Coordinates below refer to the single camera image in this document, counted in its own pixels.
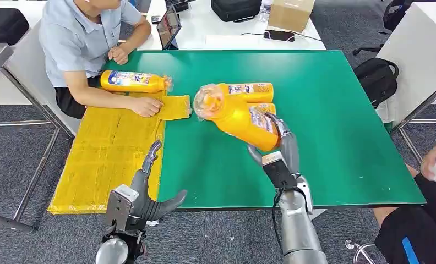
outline robotic hand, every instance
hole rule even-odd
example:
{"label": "robotic hand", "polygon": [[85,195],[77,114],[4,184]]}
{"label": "robotic hand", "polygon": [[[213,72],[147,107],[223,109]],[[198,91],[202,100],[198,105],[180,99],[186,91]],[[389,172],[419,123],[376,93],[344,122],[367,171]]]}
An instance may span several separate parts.
{"label": "robotic hand", "polygon": [[278,129],[280,150],[265,156],[254,146],[247,145],[247,150],[280,192],[278,202],[282,214],[284,263],[326,264],[326,256],[308,215],[313,213],[312,197],[309,184],[299,172],[296,136],[282,119],[271,113],[266,115]]}
{"label": "robotic hand", "polygon": [[159,140],[151,145],[142,169],[135,173],[130,187],[121,184],[110,192],[105,214],[105,224],[110,227],[101,240],[96,264],[134,263],[144,253],[142,240],[146,237],[146,221],[160,219],[181,205],[186,198],[185,190],[165,202],[153,201],[148,196],[148,177],[160,147]]}

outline yellow plastic bottle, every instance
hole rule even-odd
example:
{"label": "yellow plastic bottle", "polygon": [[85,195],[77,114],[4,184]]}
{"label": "yellow plastic bottle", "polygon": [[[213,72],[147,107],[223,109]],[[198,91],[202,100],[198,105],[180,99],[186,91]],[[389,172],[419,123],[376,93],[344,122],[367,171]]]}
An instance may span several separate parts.
{"label": "yellow plastic bottle", "polygon": [[271,103],[273,101],[273,84],[255,82],[246,84],[217,84],[223,93],[238,96],[248,103]]}
{"label": "yellow plastic bottle", "polygon": [[273,103],[247,103],[247,107],[255,107],[261,112],[276,114],[276,106]]}
{"label": "yellow plastic bottle", "polygon": [[159,92],[171,90],[172,80],[151,73],[105,70],[100,78],[101,87],[111,92]]}
{"label": "yellow plastic bottle", "polygon": [[249,107],[242,98],[224,94],[215,84],[200,88],[194,110],[222,131],[263,151],[274,149],[278,143],[278,131],[269,117],[255,106]]}

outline floor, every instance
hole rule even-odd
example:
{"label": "floor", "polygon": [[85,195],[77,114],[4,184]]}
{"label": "floor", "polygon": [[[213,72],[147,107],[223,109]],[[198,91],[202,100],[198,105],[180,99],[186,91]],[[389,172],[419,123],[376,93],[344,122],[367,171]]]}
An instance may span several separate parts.
{"label": "floor", "polygon": [[[327,49],[342,50],[355,67],[374,54],[350,52],[361,45],[378,45],[385,37],[380,0],[316,0],[312,19]],[[436,114],[436,105],[427,109]],[[0,121],[38,118],[31,106],[0,106]],[[421,154],[436,145],[436,124],[406,127]],[[11,217],[19,204],[40,155],[51,137],[48,125],[0,128],[0,214]],[[392,140],[404,160],[418,167],[398,134]],[[45,211],[54,192],[72,141],[60,135],[36,187],[23,222],[39,227],[22,234],[0,227],[0,264],[93,263],[105,228],[102,214],[53,216]],[[325,211],[313,221],[329,263],[351,263],[353,250],[346,239],[359,244],[373,241],[378,226],[368,208]],[[281,263],[269,211],[174,212],[157,227],[148,228],[147,254],[137,263]],[[369,250],[376,263],[385,263]],[[361,259],[358,263],[367,263]]]}

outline black shorts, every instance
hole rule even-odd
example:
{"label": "black shorts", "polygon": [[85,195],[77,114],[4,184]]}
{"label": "black shorts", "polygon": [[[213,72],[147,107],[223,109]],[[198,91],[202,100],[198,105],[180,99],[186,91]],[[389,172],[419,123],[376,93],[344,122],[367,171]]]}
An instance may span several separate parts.
{"label": "black shorts", "polygon": [[422,174],[415,181],[427,204],[393,211],[375,239],[375,245],[390,264],[436,264],[436,182]]}
{"label": "black shorts", "polygon": [[[100,77],[94,76],[87,78],[88,86],[98,87],[100,84]],[[56,90],[56,102],[61,111],[73,118],[82,119],[85,113],[86,106],[78,103],[74,97],[70,94],[67,87],[55,87]]]}

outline green table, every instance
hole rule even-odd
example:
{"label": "green table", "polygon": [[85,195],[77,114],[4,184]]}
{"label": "green table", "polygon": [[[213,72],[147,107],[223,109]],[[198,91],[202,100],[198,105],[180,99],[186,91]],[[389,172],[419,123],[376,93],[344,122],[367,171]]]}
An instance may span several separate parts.
{"label": "green table", "polygon": [[[167,74],[170,94],[191,98],[209,83],[271,82],[316,208],[425,202],[340,51],[137,51],[107,68]],[[159,200],[182,189],[185,209],[270,207],[275,195],[245,143],[195,114],[166,124]]]}

